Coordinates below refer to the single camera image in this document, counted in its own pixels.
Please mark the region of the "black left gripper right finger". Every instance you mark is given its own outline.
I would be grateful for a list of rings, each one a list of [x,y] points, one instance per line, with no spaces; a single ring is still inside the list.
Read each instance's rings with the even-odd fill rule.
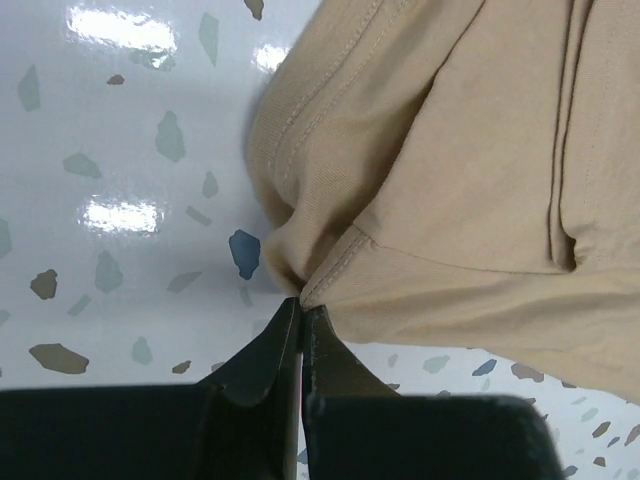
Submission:
[[[562,478],[549,430],[527,401],[403,396],[337,337],[325,308],[303,320],[302,420],[311,478]]]

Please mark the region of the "beige t shirt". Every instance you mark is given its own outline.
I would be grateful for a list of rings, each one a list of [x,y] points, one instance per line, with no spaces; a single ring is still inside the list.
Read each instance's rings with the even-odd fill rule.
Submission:
[[[262,255],[342,337],[639,399],[639,5],[325,1],[257,111]]]

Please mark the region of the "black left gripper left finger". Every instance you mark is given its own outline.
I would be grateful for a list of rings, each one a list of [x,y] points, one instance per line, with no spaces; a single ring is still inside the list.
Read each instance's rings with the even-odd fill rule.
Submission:
[[[290,479],[299,302],[193,384],[6,390],[5,479]]]

